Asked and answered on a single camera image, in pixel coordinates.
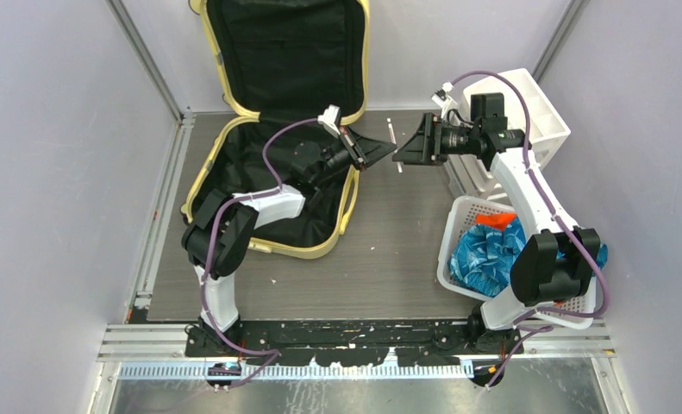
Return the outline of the silver pen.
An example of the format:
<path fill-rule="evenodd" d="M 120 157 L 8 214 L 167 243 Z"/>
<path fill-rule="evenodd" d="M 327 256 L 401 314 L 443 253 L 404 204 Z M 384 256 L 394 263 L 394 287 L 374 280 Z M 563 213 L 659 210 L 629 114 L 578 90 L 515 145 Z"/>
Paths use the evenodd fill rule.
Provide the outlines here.
<path fill-rule="evenodd" d="M 391 118 L 387 117 L 386 122 L 387 122 L 387 128 L 388 128 L 388 132 L 389 132 L 391 142 L 396 146 L 397 140 L 396 140 L 395 130 L 394 130 Z M 394 162 L 395 162 L 396 167 L 397 167 L 397 172 L 400 174 L 403 173 L 404 170 L 403 170 L 402 164 L 400 162 L 396 162 L 396 161 L 394 161 Z"/>

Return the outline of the orange garment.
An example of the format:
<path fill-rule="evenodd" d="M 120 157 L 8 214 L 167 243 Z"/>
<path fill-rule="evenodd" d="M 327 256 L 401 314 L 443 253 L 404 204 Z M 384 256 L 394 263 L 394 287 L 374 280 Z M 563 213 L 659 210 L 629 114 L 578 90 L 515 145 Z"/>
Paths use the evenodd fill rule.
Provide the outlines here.
<path fill-rule="evenodd" d="M 473 224 L 483 225 L 492 229 L 505 230 L 515 219 L 515 213 L 498 213 L 491 215 L 476 215 Z"/>

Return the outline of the blue patterned garment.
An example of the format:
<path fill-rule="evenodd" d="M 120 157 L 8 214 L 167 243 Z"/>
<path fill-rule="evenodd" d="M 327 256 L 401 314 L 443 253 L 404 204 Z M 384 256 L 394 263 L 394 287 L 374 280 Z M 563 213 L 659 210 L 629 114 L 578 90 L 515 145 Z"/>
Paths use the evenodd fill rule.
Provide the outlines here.
<path fill-rule="evenodd" d="M 473 225 L 447 259 L 451 278 L 460 286 L 494 298 L 511 283 L 511 270 L 528 239 L 517 217 L 505 230 Z"/>

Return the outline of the yellow hard-shell suitcase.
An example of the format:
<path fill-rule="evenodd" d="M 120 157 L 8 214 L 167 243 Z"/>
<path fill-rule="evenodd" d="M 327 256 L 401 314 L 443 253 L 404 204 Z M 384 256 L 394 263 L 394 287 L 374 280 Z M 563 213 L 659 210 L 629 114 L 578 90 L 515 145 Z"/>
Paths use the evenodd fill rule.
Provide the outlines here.
<path fill-rule="evenodd" d="M 214 190 L 248 193 L 276 185 L 262 158 L 285 179 L 281 158 L 302 141 L 329 144 L 316 118 L 330 104 L 348 127 L 366 110 L 370 6 L 366 1 L 193 1 L 223 89 L 235 113 L 216 137 L 180 213 L 189 225 Z M 341 175 L 344 204 L 338 219 L 302 217 L 303 235 L 289 223 L 258 228 L 250 249 L 312 260 L 329 253 L 344 233 L 359 191 L 360 171 Z"/>

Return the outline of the white perforated plastic basket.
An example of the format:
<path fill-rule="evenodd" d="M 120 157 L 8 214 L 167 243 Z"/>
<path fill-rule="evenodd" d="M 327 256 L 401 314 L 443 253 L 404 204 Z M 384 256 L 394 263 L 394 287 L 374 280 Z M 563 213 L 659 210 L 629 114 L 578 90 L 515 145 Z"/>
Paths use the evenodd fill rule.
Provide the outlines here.
<path fill-rule="evenodd" d="M 510 271 L 521 253 L 525 236 L 509 205 L 463 196 L 454 200 L 438 254 L 437 279 L 443 287 L 503 306 L 504 327 L 522 321 L 525 310 L 515 297 L 496 296 L 510 285 Z"/>

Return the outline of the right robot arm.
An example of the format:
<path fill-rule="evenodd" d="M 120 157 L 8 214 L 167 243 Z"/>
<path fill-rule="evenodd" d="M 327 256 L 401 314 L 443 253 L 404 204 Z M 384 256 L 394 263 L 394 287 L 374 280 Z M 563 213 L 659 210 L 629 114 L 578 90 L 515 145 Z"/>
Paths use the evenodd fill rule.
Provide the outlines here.
<path fill-rule="evenodd" d="M 504 188 L 522 225 L 525 245 L 512 265 L 510 285 L 468 318 L 467 340 L 489 353 L 502 330 L 531 317 L 554 326 L 587 329 L 595 304 L 595 258 L 600 238 L 571 218 L 535 164 L 528 129 L 512 129 L 504 94 L 474 94 L 471 121 L 455 125 L 427 113 L 418 130 L 393 155 L 405 165 L 439 166 L 450 155 L 473 155 Z"/>

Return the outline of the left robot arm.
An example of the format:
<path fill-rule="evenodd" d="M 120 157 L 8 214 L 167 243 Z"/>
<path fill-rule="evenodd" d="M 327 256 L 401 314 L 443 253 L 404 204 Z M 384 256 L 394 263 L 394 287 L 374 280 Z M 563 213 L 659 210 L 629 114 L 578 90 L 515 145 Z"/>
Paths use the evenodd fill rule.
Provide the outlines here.
<path fill-rule="evenodd" d="M 289 223 L 289 235 L 303 235 L 302 217 L 341 216 L 344 184 L 335 185 L 343 173 L 362 171 L 396 151 L 396 144 L 356 135 L 346 127 L 328 127 L 332 141 L 322 146 L 302 141 L 282 156 L 287 178 L 277 173 L 268 157 L 271 145 L 292 129 L 273 135 L 262 158 L 276 185 L 263 191 L 223 193 L 212 191 L 204 199 L 182 238 L 182 246 L 199 278 L 201 318 L 211 329 L 206 338 L 220 356 L 233 354 L 240 334 L 232 326 L 239 319 L 235 304 L 235 273 L 244 261 L 256 229 Z"/>

